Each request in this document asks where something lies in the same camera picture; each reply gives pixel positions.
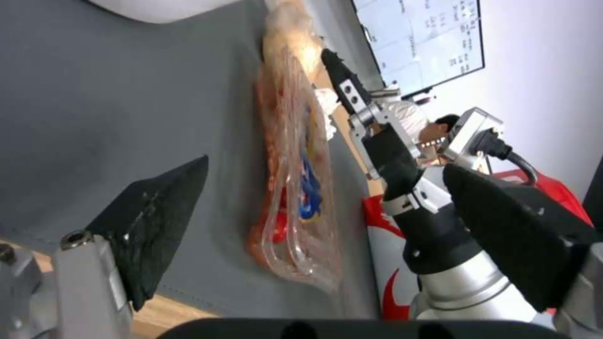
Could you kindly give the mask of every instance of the person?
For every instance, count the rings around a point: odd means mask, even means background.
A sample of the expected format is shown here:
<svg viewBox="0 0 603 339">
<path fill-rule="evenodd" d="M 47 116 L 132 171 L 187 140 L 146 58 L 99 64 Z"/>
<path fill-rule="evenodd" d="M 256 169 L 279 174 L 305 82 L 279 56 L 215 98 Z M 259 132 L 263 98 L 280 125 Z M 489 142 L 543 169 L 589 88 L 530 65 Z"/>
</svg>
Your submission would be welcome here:
<svg viewBox="0 0 603 339">
<path fill-rule="evenodd" d="M 458 115 L 450 114 L 429 122 L 419 106 L 410 101 L 390 101 L 381 103 L 385 113 L 393 114 L 402 128 L 416 142 L 429 142 L 446 136 L 459 120 Z"/>
<path fill-rule="evenodd" d="M 437 119 L 434 122 L 428 123 L 418 134 L 419 142 L 429 142 L 445 137 L 452 126 L 459 120 L 456 114 L 449 114 Z"/>
</svg>

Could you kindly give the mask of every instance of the black hair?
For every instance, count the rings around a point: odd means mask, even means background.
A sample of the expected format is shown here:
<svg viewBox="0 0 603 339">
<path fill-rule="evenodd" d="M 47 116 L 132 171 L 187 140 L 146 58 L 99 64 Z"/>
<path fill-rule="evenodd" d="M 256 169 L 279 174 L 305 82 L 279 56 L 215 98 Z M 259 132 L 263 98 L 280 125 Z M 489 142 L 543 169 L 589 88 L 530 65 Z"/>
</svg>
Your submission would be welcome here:
<svg viewBox="0 0 603 339">
<path fill-rule="evenodd" d="M 443 116 L 440 119 L 435 121 L 436 124 L 445 124 L 447 125 L 446 133 L 450 132 L 452 126 L 456 124 L 456 122 L 460 119 L 460 116 L 456 114 L 448 114 L 447 116 Z"/>
</svg>

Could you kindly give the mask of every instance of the plastic bag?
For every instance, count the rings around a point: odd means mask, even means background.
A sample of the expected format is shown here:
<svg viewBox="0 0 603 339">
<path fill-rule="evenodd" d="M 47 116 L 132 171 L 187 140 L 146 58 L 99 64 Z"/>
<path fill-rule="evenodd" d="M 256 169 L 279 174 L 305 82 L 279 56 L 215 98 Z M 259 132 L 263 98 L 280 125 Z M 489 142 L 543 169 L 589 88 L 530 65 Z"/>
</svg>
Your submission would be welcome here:
<svg viewBox="0 0 603 339">
<path fill-rule="evenodd" d="M 288 46 L 308 78 L 320 70 L 323 42 L 314 32 L 312 19 L 290 2 L 279 4 L 266 18 L 264 58 Z"/>
<path fill-rule="evenodd" d="M 269 179 L 248 249 L 275 274 L 334 293 L 342 268 L 322 109 L 288 47 L 265 56 L 256 92 Z"/>
</svg>

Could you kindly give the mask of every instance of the computer screen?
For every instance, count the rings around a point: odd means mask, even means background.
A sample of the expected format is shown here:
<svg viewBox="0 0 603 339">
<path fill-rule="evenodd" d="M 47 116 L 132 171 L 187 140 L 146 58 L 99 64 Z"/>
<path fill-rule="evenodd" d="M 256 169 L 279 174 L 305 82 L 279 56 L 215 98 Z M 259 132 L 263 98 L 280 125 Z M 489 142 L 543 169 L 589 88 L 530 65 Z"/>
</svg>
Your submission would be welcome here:
<svg viewBox="0 0 603 339">
<path fill-rule="evenodd" d="M 484 68 L 479 0 L 352 0 L 385 86 L 402 96 Z"/>
</svg>

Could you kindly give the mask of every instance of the gray table surface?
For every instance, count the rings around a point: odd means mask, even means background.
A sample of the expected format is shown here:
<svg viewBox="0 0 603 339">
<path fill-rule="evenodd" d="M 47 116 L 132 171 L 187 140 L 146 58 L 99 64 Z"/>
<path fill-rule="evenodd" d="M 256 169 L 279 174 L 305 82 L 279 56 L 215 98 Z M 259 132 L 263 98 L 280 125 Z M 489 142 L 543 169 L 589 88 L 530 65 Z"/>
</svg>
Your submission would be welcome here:
<svg viewBox="0 0 603 339">
<path fill-rule="evenodd" d="M 81 0 L 0 2 L 0 237 L 51 253 L 130 182 L 208 154 L 207 183 L 159 293 L 226 316 L 333 317 L 329 298 L 244 249 L 265 190 L 252 82 L 266 8 L 248 0 L 169 25 Z M 377 316 L 366 181 L 330 143 L 345 315 Z"/>
</svg>

